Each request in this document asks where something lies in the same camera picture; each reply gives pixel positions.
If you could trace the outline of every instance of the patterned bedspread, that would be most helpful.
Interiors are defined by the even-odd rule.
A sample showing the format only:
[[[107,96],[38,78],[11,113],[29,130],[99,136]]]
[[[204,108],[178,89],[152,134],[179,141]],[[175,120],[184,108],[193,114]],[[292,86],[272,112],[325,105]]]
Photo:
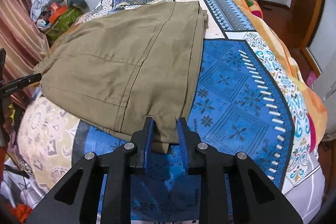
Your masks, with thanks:
[[[162,1],[192,0],[101,0],[77,24]],[[208,12],[209,28],[188,125],[221,152],[248,153],[286,194],[311,171],[310,152],[323,136],[325,108],[256,2],[198,1]],[[28,107],[18,133],[20,153],[45,189],[84,153],[111,152],[122,143],[41,95]],[[132,178],[132,219],[197,219],[200,179],[185,175],[179,146],[155,154],[149,164],[148,176]]]

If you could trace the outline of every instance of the floral pattern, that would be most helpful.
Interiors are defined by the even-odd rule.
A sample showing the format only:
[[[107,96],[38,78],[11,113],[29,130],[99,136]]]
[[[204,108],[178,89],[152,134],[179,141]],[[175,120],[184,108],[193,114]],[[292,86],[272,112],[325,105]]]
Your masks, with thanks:
[[[212,101],[210,101],[209,98],[206,98],[205,101],[199,100],[198,102],[195,102],[193,108],[197,108],[198,110],[200,110],[201,114],[203,114],[204,112],[211,113],[211,110],[215,109],[212,106]]]
[[[300,89],[288,77],[261,36],[257,32],[246,32],[244,39],[279,86],[295,125],[292,153],[282,189],[286,193],[305,177],[308,169],[310,124],[307,107]]]
[[[237,100],[235,103],[240,106],[247,106],[250,108],[254,108],[255,115],[260,115],[261,107],[263,106],[263,95],[261,93],[257,93],[254,90],[250,90],[247,86],[242,94],[242,99]]]
[[[26,109],[17,134],[22,158],[44,190],[71,168],[72,145],[79,119],[38,94]]]

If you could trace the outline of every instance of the wooden floor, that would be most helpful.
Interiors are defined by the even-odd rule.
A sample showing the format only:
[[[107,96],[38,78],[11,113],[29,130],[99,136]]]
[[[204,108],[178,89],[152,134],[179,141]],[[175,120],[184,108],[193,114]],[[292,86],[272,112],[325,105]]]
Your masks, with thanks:
[[[295,46],[299,41],[293,26],[291,25],[292,14],[289,10],[280,7],[264,5],[262,9],[264,21],[285,43],[291,56],[298,63],[302,78],[306,80],[309,73],[312,71],[311,66],[306,60],[300,49]]]
[[[291,56],[298,63],[302,78],[306,81],[308,74],[312,71],[311,66],[305,56],[297,46],[296,39],[299,39],[295,30],[291,26],[292,15],[289,10],[280,7],[264,5],[262,9],[264,21],[285,43]],[[319,163],[325,176],[325,193],[328,193],[332,186],[336,183],[336,175],[333,174],[334,154],[336,154],[336,142],[321,142],[318,147]]]

